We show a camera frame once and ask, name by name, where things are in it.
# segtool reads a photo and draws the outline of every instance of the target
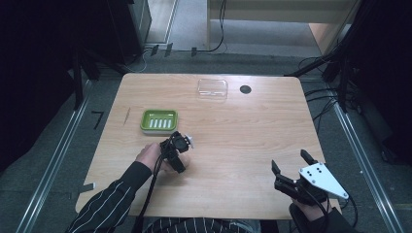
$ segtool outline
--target striped sleeve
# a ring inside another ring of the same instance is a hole
[[[123,224],[137,189],[151,175],[148,167],[134,162],[119,180],[86,203],[66,232],[113,232]]]

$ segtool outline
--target green tray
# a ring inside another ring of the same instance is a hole
[[[171,134],[177,124],[178,113],[174,110],[146,110],[140,128],[146,134]]]

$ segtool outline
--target black round object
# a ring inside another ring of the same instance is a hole
[[[248,85],[242,85],[240,86],[240,92],[244,93],[244,94],[249,94],[251,93],[252,89],[250,86]]]

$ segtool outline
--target wooden table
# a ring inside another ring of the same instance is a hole
[[[227,81],[227,98],[199,98],[200,79]],[[251,93],[240,92],[245,84]],[[195,144],[185,173],[159,174],[146,216],[290,219],[291,198],[274,189],[271,160],[293,179],[307,166],[301,149],[324,161],[297,78],[127,74],[86,177],[96,188],[80,195],[77,211],[118,179],[145,144],[166,139],[142,133],[146,109],[176,110],[178,130]],[[150,181],[137,191],[131,215],[140,213]]]
[[[223,0],[207,0],[207,46],[210,20],[219,19]],[[308,22],[322,54],[328,53],[361,0],[227,0],[224,19]]]

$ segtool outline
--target black and white striped shirt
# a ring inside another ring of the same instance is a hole
[[[67,228],[68,233],[114,232],[124,223],[136,191],[152,175],[140,162],[133,162],[121,178],[94,195]],[[164,217],[149,226],[146,232],[247,232],[232,221],[205,217]]]

